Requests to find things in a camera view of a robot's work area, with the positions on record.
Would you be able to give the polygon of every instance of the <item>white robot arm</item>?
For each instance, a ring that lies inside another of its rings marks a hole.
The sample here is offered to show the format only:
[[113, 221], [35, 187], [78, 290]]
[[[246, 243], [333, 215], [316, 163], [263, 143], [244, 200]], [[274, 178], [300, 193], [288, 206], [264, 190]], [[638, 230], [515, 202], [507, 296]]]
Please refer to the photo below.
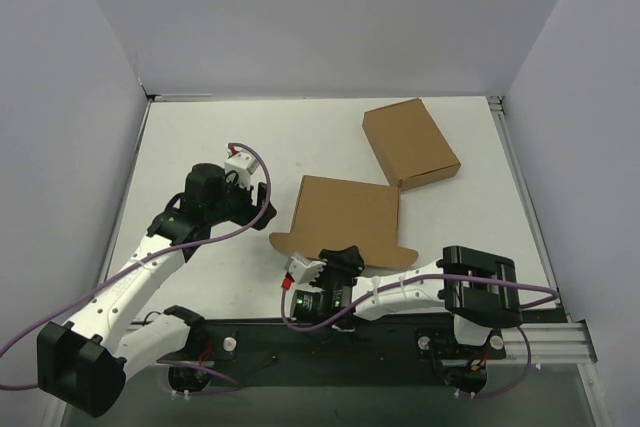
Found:
[[[185, 191], [155, 217], [121, 272], [135, 264], [139, 267], [102, 290], [63, 325], [49, 322], [40, 331], [38, 386], [42, 390], [99, 416], [113, 405], [128, 379], [184, 347], [191, 326], [204, 319], [176, 306], [151, 325], [125, 334], [140, 309], [189, 261], [198, 245], [143, 260], [171, 246], [205, 241], [219, 223], [247, 225], [253, 221], [266, 201], [264, 184], [258, 185], [257, 205], [252, 201], [251, 175], [257, 165], [251, 154], [234, 149], [224, 168], [214, 164], [193, 167]], [[268, 204], [252, 227], [263, 229], [275, 215]]]
[[310, 261], [294, 254], [285, 266], [291, 283], [309, 284], [314, 291], [298, 289], [291, 305], [292, 317], [302, 321], [325, 320], [356, 299], [353, 317], [374, 321], [384, 315], [416, 309], [445, 307], [452, 312], [459, 344], [482, 346], [493, 329], [522, 323], [518, 294], [505, 288], [468, 282], [417, 280], [425, 275], [450, 273], [515, 282], [513, 261], [486, 252], [454, 246], [443, 249], [443, 259], [407, 272], [361, 277], [364, 262], [357, 247], [320, 253]]

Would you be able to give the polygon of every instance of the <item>purple cable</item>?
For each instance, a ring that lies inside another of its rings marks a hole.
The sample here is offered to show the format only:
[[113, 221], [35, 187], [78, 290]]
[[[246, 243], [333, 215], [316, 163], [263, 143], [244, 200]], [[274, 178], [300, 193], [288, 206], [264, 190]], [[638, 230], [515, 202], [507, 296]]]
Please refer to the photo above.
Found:
[[[516, 290], [528, 290], [528, 291], [532, 291], [532, 292], [543, 292], [546, 294], [549, 294], [547, 297], [544, 297], [543, 299], [540, 300], [536, 300], [534, 302], [529, 302], [528, 304], [524, 304], [521, 306], [522, 309], [530, 309], [531, 307], [535, 307], [537, 305], [541, 305], [541, 304], [545, 304], [547, 302], [551, 302], [556, 300], [557, 298], [559, 298], [559, 294], [558, 292], [556, 292], [554, 289], [551, 289], [549, 287], [542, 287], [539, 285], [531, 285], [531, 284], [519, 284], [517, 282], [509, 282], [506, 280], [497, 280], [497, 279], [486, 279], [484, 277], [473, 277], [473, 276], [466, 276], [466, 275], [454, 275], [454, 274], [423, 274], [423, 275], [418, 275], [416, 277], [412, 277], [409, 280], [405, 280], [402, 283], [401, 282], [394, 282], [392, 284], [388, 284], [385, 286], [382, 286], [378, 289], [378, 292], [385, 292], [387, 290], [390, 289], [395, 289], [396, 287], [401, 287], [401, 285], [408, 285], [408, 284], [413, 284], [415, 282], [419, 282], [421, 280], [455, 280], [455, 281], [465, 281], [465, 282], [470, 282], [470, 283], [475, 283], [475, 284], [486, 284], [486, 285], [497, 285], [498, 287], [505, 287], [505, 288], [509, 288], [509, 289], [516, 289]], [[347, 313], [351, 312], [353, 309], [355, 309], [358, 305], [360, 305], [362, 302], [364, 302], [365, 300], [369, 299], [370, 297], [373, 297], [373, 292], [367, 292], [366, 294], [362, 295], [361, 297], [358, 297], [356, 300], [354, 300], [353, 302], [351, 302], [349, 305], [347, 305], [345, 308], [343, 308], [342, 310], [340, 310], [339, 312], [337, 312], [336, 314], [332, 315], [331, 317], [329, 317], [327, 320], [320, 322], [319, 324], [313, 325], [311, 327], [299, 327], [297, 325], [292, 324], [289, 319], [287, 319], [287, 315], [285, 312], [285, 302], [286, 302], [286, 296], [287, 296], [287, 291], [286, 289], [282, 289], [282, 297], [280, 299], [280, 315], [282, 317], [282, 321], [284, 322], [284, 324], [289, 327], [291, 330], [295, 330], [296, 332], [315, 332], [317, 330], [323, 329], [324, 327], [328, 327], [330, 325], [333, 325], [337, 320], [339, 320], [341, 317], [344, 317]], [[520, 377], [518, 377], [516, 380], [514, 380], [513, 382], [511, 382], [510, 384], [505, 385], [504, 387], [495, 390], [493, 392], [489, 392], [486, 394], [475, 394], [473, 396], [474, 399], [491, 399], [494, 397], [498, 397], [499, 395], [502, 395], [512, 389], [514, 389], [515, 387], [517, 387], [518, 385], [520, 385], [524, 379], [527, 378], [527, 376], [529, 375], [529, 373], [531, 372], [531, 344], [529, 343], [529, 338], [527, 337], [527, 335], [524, 333], [524, 330], [522, 330], [520, 327], [516, 327], [519, 331], [520, 334], [522, 334], [522, 338], [524, 339], [524, 343], [525, 346], [527, 347], [527, 364], [525, 365], [524, 371], [522, 372], [522, 374], [520, 375]], [[459, 390], [459, 392], [471, 397], [471, 394], [468, 392], [464, 392], [463, 390]]]
[[[237, 148], [240, 148], [240, 149], [243, 149], [243, 150], [246, 150], [247, 152], [249, 152], [251, 155], [253, 155], [256, 158], [256, 160], [260, 164], [260, 167], [262, 167], [262, 171], [264, 172], [264, 177], [265, 177], [266, 184], [267, 184], [266, 196], [265, 196], [265, 199], [264, 199], [264, 203], [262, 204], [262, 208], [260, 209], [258, 214], [253, 218], [253, 220], [251, 222], [249, 222], [244, 227], [239, 228], [238, 230], [234, 230], [233, 232], [230, 232], [230, 233], [225, 234], [225, 235], [221, 235], [219, 237], [214, 237], [212, 239], [198, 240], [196, 242], [187, 242], [185, 244], [180, 244], [180, 245], [172, 245], [171, 247], [167, 247], [166, 249], [162, 249], [162, 250], [159, 250], [157, 252], [153, 252], [151, 255], [148, 255], [144, 259], [140, 260], [138, 263], [130, 265], [126, 269], [123, 269], [120, 272], [118, 272], [117, 274], [115, 274], [113, 277], [105, 280], [102, 284], [98, 284], [97, 287], [95, 287], [92, 291], [90, 291], [88, 294], [86, 294], [85, 296], [81, 297], [80, 299], [78, 299], [78, 300], [76, 300], [74, 302], [71, 302], [70, 304], [65, 305], [64, 307], [59, 308], [55, 312], [47, 315], [46, 317], [43, 317], [40, 320], [35, 321], [33, 324], [29, 325], [22, 332], [17, 334], [15, 337], [13, 337], [5, 345], [2, 346], [2, 348], [0, 349], [0, 359], [2, 359], [2, 357], [9, 351], [9, 349], [11, 349], [11, 347], [13, 347], [16, 343], [18, 343], [25, 336], [27, 336], [28, 334], [30, 334], [31, 332], [36, 330], [38, 327], [46, 324], [47, 322], [55, 319], [56, 317], [58, 317], [59, 315], [64, 314], [65, 312], [68, 312], [68, 311], [70, 311], [72, 309], [75, 309], [76, 307], [80, 307], [81, 305], [88, 303], [91, 299], [93, 299], [93, 297], [98, 292], [106, 289], [110, 285], [115, 284], [121, 278], [125, 277], [126, 275], [129, 275], [131, 272], [133, 272], [134, 270], [142, 267], [142, 265], [146, 264], [147, 262], [150, 262], [153, 259], [157, 259], [158, 257], [161, 257], [163, 255], [169, 254], [171, 252], [175, 252], [176, 250], [188, 249], [188, 248], [191, 248], [191, 247], [200, 247], [202, 245], [214, 244], [216, 242], [222, 242], [223, 240], [227, 240], [227, 239], [230, 239], [232, 237], [235, 237], [236, 235], [239, 235], [239, 234], [245, 232], [246, 230], [249, 230], [251, 227], [253, 227], [255, 225], [255, 223], [258, 222], [258, 220], [260, 220], [260, 218], [264, 215], [264, 213], [267, 211], [267, 207], [269, 206], [269, 201], [271, 200], [271, 176], [269, 175], [269, 170], [267, 169], [267, 165], [264, 163], [264, 160], [262, 160], [262, 157], [260, 157], [260, 155], [258, 155], [258, 153], [255, 150], [253, 150], [251, 147], [249, 147], [248, 145], [245, 145], [245, 144], [237, 143], [237, 142], [230, 143], [229, 146], [230, 147], [237, 147]], [[23, 385], [0, 384], [0, 390], [8, 390], [8, 391], [14, 391], [14, 392], [15, 391], [20, 391], [20, 390], [36, 389], [36, 388], [38, 388], [38, 384], [37, 383], [34, 383], [34, 384], [23, 384]]]
[[[396, 287], [401, 287], [402, 285], [410, 285], [421, 280], [455, 280], [459, 282], [470, 282], [474, 284], [485, 284], [485, 285], [497, 285], [498, 287], [505, 287], [508, 289], [516, 289], [516, 290], [528, 290], [531, 292], [543, 292], [545, 294], [549, 294], [547, 297], [536, 300], [535, 302], [529, 302], [528, 304], [521, 305], [521, 309], [530, 309], [531, 307], [535, 307], [536, 305], [545, 304], [547, 302], [551, 302], [556, 300], [558, 297], [558, 292], [549, 287], [542, 287], [540, 285], [531, 285], [531, 284], [519, 284], [517, 282], [509, 282], [508, 280], [497, 280], [497, 279], [487, 279], [484, 277], [473, 277], [469, 275], [455, 275], [455, 274], [422, 274], [412, 277], [403, 282], [393, 282], [392, 284], [384, 285], [378, 288], [378, 292], [386, 292], [387, 290], [395, 289]], [[285, 323], [287, 327], [291, 330], [295, 330], [296, 332], [315, 332], [317, 330], [323, 329], [325, 327], [329, 327], [336, 323], [337, 320], [347, 315], [353, 309], [355, 309], [358, 305], [360, 305], [365, 300], [373, 297], [373, 292], [367, 292], [366, 294], [358, 297], [356, 300], [351, 302], [345, 308], [335, 313], [327, 320], [320, 322], [319, 324], [312, 325], [310, 327], [299, 327], [295, 324], [292, 324], [287, 318], [286, 309], [285, 309], [285, 297], [287, 295], [287, 291], [282, 289], [282, 298], [280, 300], [280, 316], [282, 317], [282, 321]]]
[[[177, 360], [158, 360], [157, 363], [162, 365], [171, 365], [173, 367], [186, 367], [188, 369], [199, 370], [200, 372], [206, 372], [209, 375], [213, 375], [214, 377], [225, 380], [230, 384], [233, 384], [233, 387], [220, 387], [218, 389], [208, 389], [208, 390], [202, 390], [200, 392], [189, 392], [189, 397], [191, 397], [192, 395], [225, 394], [227, 392], [236, 392], [237, 390], [240, 390], [242, 388], [242, 386], [240, 385], [240, 382], [238, 382], [233, 377], [223, 374], [222, 372], [209, 369], [207, 367], [202, 367], [196, 364], [190, 364], [189, 362], [180, 362]], [[182, 392], [176, 392], [176, 393], [178, 395], [184, 395]]]
[[522, 335], [522, 340], [524, 340], [524, 345], [527, 348], [527, 364], [525, 365], [524, 370], [522, 371], [522, 374], [520, 374], [520, 377], [518, 377], [513, 382], [505, 385], [504, 387], [501, 387], [492, 392], [487, 392], [486, 394], [479, 393], [479, 394], [474, 394], [472, 396], [469, 392], [465, 392], [464, 390], [458, 389], [459, 393], [473, 399], [480, 399], [480, 400], [493, 399], [494, 397], [498, 397], [502, 394], [506, 394], [510, 390], [515, 389], [518, 385], [520, 385], [524, 381], [524, 379], [527, 378], [527, 376], [531, 372], [531, 364], [532, 364], [531, 343], [529, 342], [529, 338], [527, 337], [527, 334], [524, 333], [524, 330], [522, 330], [521, 327], [516, 327], [516, 329], [520, 331], [520, 334]]

